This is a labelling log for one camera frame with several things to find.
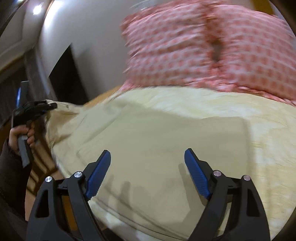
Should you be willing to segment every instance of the ceiling light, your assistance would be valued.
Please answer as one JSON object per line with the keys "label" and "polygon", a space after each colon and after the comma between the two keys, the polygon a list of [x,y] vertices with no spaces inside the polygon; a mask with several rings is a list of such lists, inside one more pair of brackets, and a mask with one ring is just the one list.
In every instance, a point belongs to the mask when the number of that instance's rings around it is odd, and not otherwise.
{"label": "ceiling light", "polygon": [[34,14],[34,15],[37,15],[37,14],[41,13],[42,5],[43,5],[43,2],[40,3],[38,6],[36,6],[36,7],[33,9],[33,14]]}

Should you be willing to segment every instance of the human hand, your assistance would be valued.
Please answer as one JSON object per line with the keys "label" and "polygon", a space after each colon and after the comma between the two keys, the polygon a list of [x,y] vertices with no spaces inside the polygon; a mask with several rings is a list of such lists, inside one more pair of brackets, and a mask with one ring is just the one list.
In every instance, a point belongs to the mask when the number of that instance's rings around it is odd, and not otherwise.
{"label": "human hand", "polygon": [[16,154],[18,154],[19,148],[18,148],[17,138],[19,135],[27,135],[28,136],[27,143],[29,144],[30,148],[33,148],[35,146],[34,134],[35,134],[34,125],[31,125],[30,129],[25,125],[16,126],[10,130],[8,145]]}

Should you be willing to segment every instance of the metal bolt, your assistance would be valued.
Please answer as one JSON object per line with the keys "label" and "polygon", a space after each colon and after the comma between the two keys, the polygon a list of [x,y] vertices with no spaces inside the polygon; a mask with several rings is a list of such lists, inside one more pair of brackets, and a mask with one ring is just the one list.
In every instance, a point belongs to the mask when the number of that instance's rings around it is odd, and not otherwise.
{"label": "metal bolt", "polygon": [[244,180],[245,180],[245,181],[250,181],[250,180],[251,180],[251,178],[250,178],[250,176],[249,176],[249,175],[244,175]]}
{"label": "metal bolt", "polygon": [[218,171],[218,170],[215,170],[215,171],[213,172],[213,174],[214,174],[215,177],[219,177],[219,176],[222,175],[222,173],[221,173],[220,171]]}
{"label": "metal bolt", "polygon": [[51,180],[52,180],[52,177],[51,177],[51,176],[48,176],[48,177],[45,178],[45,181],[46,181],[47,183],[51,182]]}
{"label": "metal bolt", "polygon": [[82,176],[82,172],[75,172],[74,177],[79,178]]}

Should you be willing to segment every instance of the sleeve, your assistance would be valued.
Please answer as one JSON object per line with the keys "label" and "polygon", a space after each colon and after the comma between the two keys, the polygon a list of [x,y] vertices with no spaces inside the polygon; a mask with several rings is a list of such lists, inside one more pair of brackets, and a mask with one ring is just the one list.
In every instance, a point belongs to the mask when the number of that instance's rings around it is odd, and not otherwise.
{"label": "sleeve", "polygon": [[21,157],[4,142],[0,155],[0,194],[8,205],[25,218],[26,187],[32,165],[22,167]]}

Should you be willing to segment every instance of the pillow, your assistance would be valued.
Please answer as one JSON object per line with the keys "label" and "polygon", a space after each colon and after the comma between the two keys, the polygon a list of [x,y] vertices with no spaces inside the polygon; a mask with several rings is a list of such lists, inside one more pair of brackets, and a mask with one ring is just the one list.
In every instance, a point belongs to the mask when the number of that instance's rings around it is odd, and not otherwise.
{"label": "pillow", "polygon": [[208,38],[223,46],[219,81],[228,91],[296,104],[296,53],[283,20],[232,5],[214,6],[207,19]]}
{"label": "pillow", "polygon": [[121,90],[214,79],[205,17],[207,5],[219,2],[172,1],[125,18],[121,28],[130,58]]}

